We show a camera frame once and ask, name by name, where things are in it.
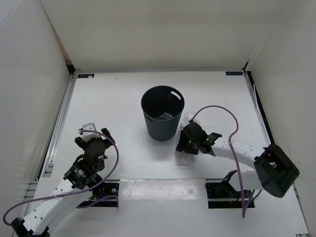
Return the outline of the clear unlabelled plastic bottle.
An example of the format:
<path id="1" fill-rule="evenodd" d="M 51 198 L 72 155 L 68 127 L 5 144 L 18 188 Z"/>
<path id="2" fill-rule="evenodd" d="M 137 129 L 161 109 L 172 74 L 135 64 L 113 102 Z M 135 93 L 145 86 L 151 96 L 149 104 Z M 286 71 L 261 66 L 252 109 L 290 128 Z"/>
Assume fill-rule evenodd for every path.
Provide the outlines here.
<path id="1" fill-rule="evenodd" d="M 178 131 L 177 136 L 176 136 L 176 138 L 177 138 L 176 146 L 179 143 L 180 136 L 181 136 L 181 131 L 183 130 L 185 125 L 186 124 L 184 124 L 184 123 L 180 124 L 180 128 L 179 128 L 179 131 Z M 196 161 L 195 158 L 196 158 L 195 155 L 188 154 L 188 153 L 185 153 L 185 152 L 175 151 L 175 162 L 176 162 L 177 166 L 183 166 L 183 167 L 194 166 L 195 161 Z"/>

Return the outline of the clear bottle white blue label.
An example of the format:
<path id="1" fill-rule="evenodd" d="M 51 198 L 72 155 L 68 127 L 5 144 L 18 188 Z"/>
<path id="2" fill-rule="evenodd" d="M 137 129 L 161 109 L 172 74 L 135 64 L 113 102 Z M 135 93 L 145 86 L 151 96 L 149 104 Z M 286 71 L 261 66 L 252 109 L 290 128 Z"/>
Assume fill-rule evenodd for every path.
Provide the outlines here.
<path id="1" fill-rule="evenodd" d="M 158 120 L 170 120 L 173 119 L 173 115 L 170 113 L 163 113 L 157 117 Z"/>

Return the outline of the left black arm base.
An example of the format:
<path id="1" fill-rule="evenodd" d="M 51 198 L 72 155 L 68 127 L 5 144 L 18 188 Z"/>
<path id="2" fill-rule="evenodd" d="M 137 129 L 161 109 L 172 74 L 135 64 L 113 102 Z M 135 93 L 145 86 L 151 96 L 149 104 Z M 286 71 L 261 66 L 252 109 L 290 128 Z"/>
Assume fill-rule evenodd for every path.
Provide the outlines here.
<path id="1" fill-rule="evenodd" d="M 119 180 L 106 181 L 91 197 L 83 201 L 77 209 L 88 207 L 118 207 Z"/>

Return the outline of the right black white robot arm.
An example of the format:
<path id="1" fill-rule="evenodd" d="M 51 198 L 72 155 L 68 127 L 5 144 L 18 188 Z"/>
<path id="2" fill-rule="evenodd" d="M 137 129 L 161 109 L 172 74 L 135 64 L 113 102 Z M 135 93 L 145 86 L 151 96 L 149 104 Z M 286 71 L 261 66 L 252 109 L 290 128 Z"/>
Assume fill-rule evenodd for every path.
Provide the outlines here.
<path id="1" fill-rule="evenodd" d="M 196 122 L 190 122 L 180 132 L 175 151 L 192 155 L 199 153 L 238 161 L 252 171 L 244 172 L 243 187 L 264 190 L 282 198 L 300 175 L 298 168 L 276 144 L 260 148 L 238 142 L 229 142 L 222 134 L 207 134 Z"/>

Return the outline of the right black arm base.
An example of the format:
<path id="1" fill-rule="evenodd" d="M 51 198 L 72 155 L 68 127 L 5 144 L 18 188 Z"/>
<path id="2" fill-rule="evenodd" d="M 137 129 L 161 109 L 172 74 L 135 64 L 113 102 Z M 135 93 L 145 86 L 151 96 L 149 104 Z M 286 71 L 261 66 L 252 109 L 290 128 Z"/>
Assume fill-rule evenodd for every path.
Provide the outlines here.
<path id="1" fill-rule="evenodd" d="M 204 184 L 209 209 L 242 209 L 241 192 L 229 183 L 237 171 L 229 172 L 222 180 L 207 180 Z"/>

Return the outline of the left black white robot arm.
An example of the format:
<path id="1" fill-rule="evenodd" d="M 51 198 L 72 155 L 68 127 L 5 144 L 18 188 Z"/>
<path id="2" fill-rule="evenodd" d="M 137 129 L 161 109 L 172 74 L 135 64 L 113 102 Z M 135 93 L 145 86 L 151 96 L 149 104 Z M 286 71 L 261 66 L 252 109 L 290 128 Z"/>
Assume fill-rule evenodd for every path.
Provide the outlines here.
<path id="1" fill-rule="evenodd" d="M 9 225 L 19 237 L 48 237 L 54 229 L 86 199 L 103 194 L 106 177 L 98 175 L 105 168 L 105 151 L 115 147 L 108 129 L 96 131 L 94 123 L 83 125 L 75 143 L 83 150 L 63 179 L 48 197 L 28 215 L 15 218 Z"/>

